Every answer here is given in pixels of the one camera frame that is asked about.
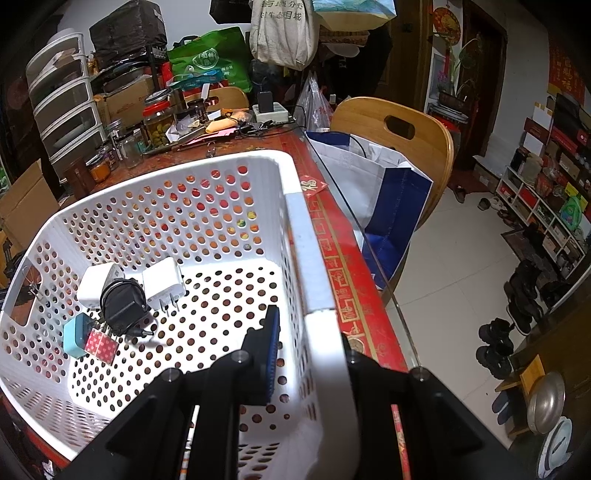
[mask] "red decoration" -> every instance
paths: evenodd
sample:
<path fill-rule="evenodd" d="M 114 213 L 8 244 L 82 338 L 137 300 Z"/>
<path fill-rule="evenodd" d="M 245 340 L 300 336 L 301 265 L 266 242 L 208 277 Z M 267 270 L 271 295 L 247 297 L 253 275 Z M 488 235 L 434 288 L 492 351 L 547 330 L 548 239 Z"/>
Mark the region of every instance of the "red decoration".
<path fill-rule="evenodd" d="M 309 175 L 302 175 L 300 177 L 301 190 L 307 199 L 322 192 L 328 185 L 322 180 L 315 179 Z"/>
<path fill-rule="evenodd" d="M 84 350 L 97 357 L 101 362 L 112 365 L 118 348 L 119 344 L 117 342 L 93 328 Z"/>
<path fill-rule="evenodd" d="M 571 94 L 581 105 L 585 103 L 585 83 L 574 67 L 570 58 L 558 44 L 548 38 L 550 46 L 550 74 L 548 76 L 548 93 L 558 92 Z"/>

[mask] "glass jar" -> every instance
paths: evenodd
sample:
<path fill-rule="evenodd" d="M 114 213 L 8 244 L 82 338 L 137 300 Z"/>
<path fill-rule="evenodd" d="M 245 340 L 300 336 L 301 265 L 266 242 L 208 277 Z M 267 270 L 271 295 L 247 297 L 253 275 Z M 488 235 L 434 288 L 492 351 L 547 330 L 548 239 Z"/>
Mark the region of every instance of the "glass jar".
<path fill-rule="evenodd" d="M 86 162 L 86 167 L 90 171 L 92 179 L 97 183 L 104 182 L 109 177 L 109 175 L 111 175 L 109 160 L 100 153 L 97 153 L 88 162 Z"/>
<path fill-rule="evenodd" d="M 172 124 L 174 124 L 174 111 L 170 107 L 169 101 L 158 102 L 144 109 L 144 125 L 148 131 L 152 148 L 170 143 L 166 131 Z"/>
<path fill-rule="evenodd" d="M 98 154 L 102 155 L 105 160 L 109 162 L 109 168 L 111 171 L 116 170 L 119 167 L 119 155 L 110 140 L 103 143 L 98 150 Z"/>
<path fill-rule="evenodd" d="M 127 168 L 134 168 L 144 161 L 134 134 L 130 134 L 120 140 L 117 147 L 123 158 L 123 163 Z"/>

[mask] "blue and white bag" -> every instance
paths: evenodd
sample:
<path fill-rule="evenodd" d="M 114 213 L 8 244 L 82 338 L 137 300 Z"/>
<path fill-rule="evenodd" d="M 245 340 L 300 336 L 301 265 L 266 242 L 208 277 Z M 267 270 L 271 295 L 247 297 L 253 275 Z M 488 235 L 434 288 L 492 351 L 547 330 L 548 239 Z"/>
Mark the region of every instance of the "blue and white bag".
<path fill-rule="evenodd" d="M 333 192 L 353 225 L 376 286 L 385 288 L 374 256 L 353 216 L 364 230 L 386 278 L 391 278 L 408 248 L 433 182 L 401 153 L 356 135 L 338 132 L 307 132 L 306 135 L 350 207 Z"/>

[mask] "cardboard box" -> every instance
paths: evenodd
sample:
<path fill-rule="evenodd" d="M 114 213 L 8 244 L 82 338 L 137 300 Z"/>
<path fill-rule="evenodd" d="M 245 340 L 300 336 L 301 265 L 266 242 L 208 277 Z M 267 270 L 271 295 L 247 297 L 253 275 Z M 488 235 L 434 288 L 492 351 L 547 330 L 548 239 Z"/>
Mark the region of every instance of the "cardboard box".
<path fill-rule="evenodd" d="M 495 177 L 486 168 L 480 165 L 478 162 L 474 165 L 474 171 L 472 172 L 474 178 L 482 183 L 489 192 L 495 193 L 496 187 L 499 184 L 499 179 Z"/>
<path fill-rule="evenodd" d="M 59 210 L 37 160 L 0 199 L 0 227 L 18 250 L 25 250 L 47 219 Z"/>
<path fill-rule="evenodd" d="M 8 283 L 9 283 L 6 275 L 4 275 L 4 269 L 6 268 L 6 257 L 4 257 L 4 250 L 2 249 L 2 246 L 4 245 L 5 241 L 6 241 L 6 234 L 4 232 L 0 232 L 0 287 L 2 287 L 2 288 L 8 287 Z M 20 251 L 21 251 L 21 249 L 16 247 L 15 245 L 10 247 L 10 253 L 13 258 Z"/>
<path fill-rule="evenodd" d="M 109 109 L 109 123 L 120 118 L 125 128 L 140 123 L 144 117 L 145 98 L 154 93 L 152 77 L 140 77 L 120 92 L 105 96 L 106 106 Z"/>

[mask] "hanging bag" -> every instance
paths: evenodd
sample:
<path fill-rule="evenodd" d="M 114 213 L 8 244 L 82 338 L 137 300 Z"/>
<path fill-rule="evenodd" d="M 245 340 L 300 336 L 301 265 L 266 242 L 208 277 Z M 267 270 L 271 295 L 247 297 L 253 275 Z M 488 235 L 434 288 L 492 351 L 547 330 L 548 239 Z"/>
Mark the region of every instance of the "hanging bag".
<path fill-rule="evenodd" d="M 248 78 L 250 55 L 240 27 L 224 28 L 202 37 L 184 37 L 168 52 L 173 75 L 206 73 L 221 69 L 229 86 L 248 93 L 252 85 Z"/>
<path fill-rule="evenodd" d="M 263 63 L 301 71 L 314 58 L 319 25 L 311 0 L 254 0 L 251 52 Z"/>

